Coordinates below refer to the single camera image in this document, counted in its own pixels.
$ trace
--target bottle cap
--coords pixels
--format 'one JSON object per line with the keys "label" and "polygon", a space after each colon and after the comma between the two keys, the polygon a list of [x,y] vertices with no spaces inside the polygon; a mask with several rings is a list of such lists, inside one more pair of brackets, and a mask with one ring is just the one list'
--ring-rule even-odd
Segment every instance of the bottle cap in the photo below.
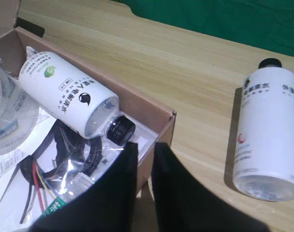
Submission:
{"label": "bottle cap", "polygon": [[115,119],[107,132],[107,138],[118,146],[125,145],[135,132],[135,124],[125,116]]}
{"label": "bottle cap", "polygon": [[267,58],[261,61],[259,64],[259,69],[266,67],[279,67],[282,68],[282,64],[279,59],[276,58]]}

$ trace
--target white plastic bottle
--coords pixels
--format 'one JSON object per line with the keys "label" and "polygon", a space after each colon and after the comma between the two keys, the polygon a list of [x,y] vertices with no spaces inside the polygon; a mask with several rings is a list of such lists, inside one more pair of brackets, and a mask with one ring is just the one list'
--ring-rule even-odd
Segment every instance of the white plastic bottle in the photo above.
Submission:
{"label": "white plastic bottle", "polygon": [[38,113],[38,103],[0,68],[0,155],[15,150],[25,141]]}
{"label": "white plastic bottle", "polygon": [[48,113],[86,139],[106,134],[121,146],[135,131],[135,124],[120,115],[116,93],[55,53],[30,57],[18,81]]}
{"label": "white plastic bottle", "polygon": [[294,199],[294,73],[277,59],[244,82],[233,182],[257,199]]}

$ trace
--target brown cardboard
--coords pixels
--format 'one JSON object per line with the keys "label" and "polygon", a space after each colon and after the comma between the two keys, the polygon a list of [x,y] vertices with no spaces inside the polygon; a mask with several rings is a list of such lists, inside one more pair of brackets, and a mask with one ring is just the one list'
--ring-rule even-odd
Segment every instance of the brown cardboard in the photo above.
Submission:
{"label": "brown cardboard", "polygon": [[[121,110],[159,134],[157,142],[171,144],[176,112],[134,87],[125,84],[113,75],[97,68],[56,45],[22,29],[12,29],[0,36],[0,58],[7,71],[18,76],[26,60],[25,48],[32,46],[37,51],[52,51],[68,60],[95,80],[119,95]],[[148,180],[153,163],[154,146],[151,147],[138,165],[137,191]]]}
{"label": "brown cardboard", "polygon": [[0,36],[13,29],[20,0],[0,0]]}

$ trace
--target wooden table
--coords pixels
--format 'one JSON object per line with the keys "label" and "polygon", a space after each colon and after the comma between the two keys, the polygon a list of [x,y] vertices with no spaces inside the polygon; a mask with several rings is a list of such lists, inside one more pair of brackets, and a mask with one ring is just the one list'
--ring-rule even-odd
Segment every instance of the wooden table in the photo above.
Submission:
{"label": "wooden table", "polygon": [[235,90],[264,58],[294,72],[293,57],[139,18],[109,0],[22,0],[19,16],[43,26],[48,41],[176,109],[172,148],[188,170],[272,231],[294,232],[294,201],[263,202],[228,187]]}

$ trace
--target green background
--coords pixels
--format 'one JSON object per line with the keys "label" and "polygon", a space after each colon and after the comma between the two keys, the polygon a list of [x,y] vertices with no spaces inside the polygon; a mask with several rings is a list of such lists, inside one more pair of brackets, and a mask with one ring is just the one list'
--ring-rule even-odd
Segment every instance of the green background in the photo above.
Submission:
{"label": "green background", "polygon": [[140,17],[294,56],[294,0],[115,0]]}

